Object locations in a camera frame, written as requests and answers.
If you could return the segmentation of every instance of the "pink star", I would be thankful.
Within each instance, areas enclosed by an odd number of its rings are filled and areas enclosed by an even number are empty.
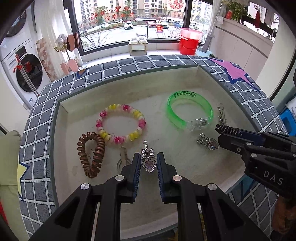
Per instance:
[[[229,61],[220,61],[217,59],[211,59],[211,61],[215,62],[216,64],[221,65],[222,67],[224,67],[226,69],[226,73],[228,74],[228,76],[230,77],[230,83],[234,84],[235,82],[237,82],[238,80],[243,80],[245,81],[248,85],[250,85],[252,88],[254,88],[255,90],[258,90],[247,78],[246,78],[246,71],[235,67],[232,63],[230,63]]]

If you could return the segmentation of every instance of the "tray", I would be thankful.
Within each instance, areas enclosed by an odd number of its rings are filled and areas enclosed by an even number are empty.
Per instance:
[[[194,91],[210,102],[214,119],[206,129],[186,132],[177,129],[168,120],[165,114],[167,100],[179,90]],[[85,176],[76,150],[78,138],[88,131],[96,132],[98,114],[114,103],[131,105],[146,118],[143,134],[126,146],[129,159],[132,160],[135,152],[140,152],[142,141],[147,140],[155,154],[163,152],[166,163],[174,165],[179,175],[193,183],[206,185],[213,182],[227,191],[244,174],[240,155],[222,148],[209,151],[196,143],[202,132],[217,139],[218,133],[214,127],[219,123],[216,108],[219,103],[224,105],[228,125],[254,131],[241,108],[210,74],[201,67],[158,70],[145,74],[138,72],[135,76],[118,81],[102,82],[100,86],[69,97],[57,106],[54,145],[51,147],[54,168],[51,172],[54,172],[52,182],[59,204],[80,184],[87,182],[98,185],[117,174],[119,147],[106,146],[102,168],[94,179]],[[188,112],[192,111],[188,105],[184,108],[188,108]],[[115,135],[127,135],[136,129],[136,121],[127,116],[110,116],[104,121],[104,128]],[[86,147],[90,152],[94,144]],[[148,173],[142,169],[136,201],[134,204],[121,205],[121,239],[149,234],[175,224],[176,211],[176,205],[161,202],[157,170]]]

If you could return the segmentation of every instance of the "wooden stool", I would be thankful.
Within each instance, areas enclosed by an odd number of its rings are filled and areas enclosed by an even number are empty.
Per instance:
[[[140,50],[140,49],[134,49],[134,50],[133,50],[133,45],[134,45],[134,46],[136,46],[136,45],[137,45],[137,46],[139,46],[139,45],[143,45],[143,46],[144,46],[144,49],[143,49],[143,50],[145,51],[145,54],[147,55],[147,43],[143,43],[143,44],[140,44],[140,43],[138,43],[138,44],[131,44],[131,42],[129,42],[129,43],[128,43],[128,47],[129,47],[130,55],[131,55],[131,56],[132,56],[132,54],[131,54],[132,51]]]

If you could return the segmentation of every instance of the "green plastic wristband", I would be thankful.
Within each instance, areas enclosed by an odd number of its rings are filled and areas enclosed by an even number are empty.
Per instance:
[[[202,107],[202,109],[204,110],[204,112],[207,114],[208,117],[200,118],[196,120],[188,120],[188,121],[181,119],[174,113],[172,109],[172,104],[176,100],[180,100],[180,99],[189,99],[194,101],[195,103],[197,103]],[[170,119],[170,121],[173,124],[175,124],[177,127],[183,130],[189,129],[190,131],[193,131],[195,129],[205,128],[212,121],[214,112],[210,103],[201,95],[192,91],[177,91],[174,94],[172,94],[168,99],[167,116]]]

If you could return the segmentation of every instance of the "red car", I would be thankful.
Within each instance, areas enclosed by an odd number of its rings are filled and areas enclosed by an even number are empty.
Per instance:
[[[152,22],[152,21],[149,21],[148,22],[148,28],[156,28],[156,23],[155,22]]]

